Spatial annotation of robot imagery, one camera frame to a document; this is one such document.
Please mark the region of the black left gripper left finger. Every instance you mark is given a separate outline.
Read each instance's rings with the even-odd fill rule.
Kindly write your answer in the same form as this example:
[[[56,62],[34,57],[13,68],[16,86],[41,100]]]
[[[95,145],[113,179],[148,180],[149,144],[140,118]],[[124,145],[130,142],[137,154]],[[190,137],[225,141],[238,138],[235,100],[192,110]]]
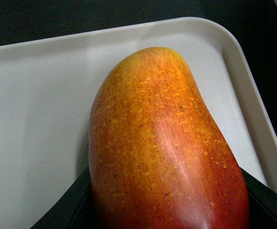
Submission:
[[[33,229],[92,229],[90,173],[86,168]]]

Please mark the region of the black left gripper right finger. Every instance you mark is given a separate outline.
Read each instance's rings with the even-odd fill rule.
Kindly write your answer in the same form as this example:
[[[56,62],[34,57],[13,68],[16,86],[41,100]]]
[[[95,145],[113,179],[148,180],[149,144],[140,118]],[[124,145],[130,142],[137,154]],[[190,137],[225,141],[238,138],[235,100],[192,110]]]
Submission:
[[[277,193],[241,170],[249,194],[251,229],[277,229]]]

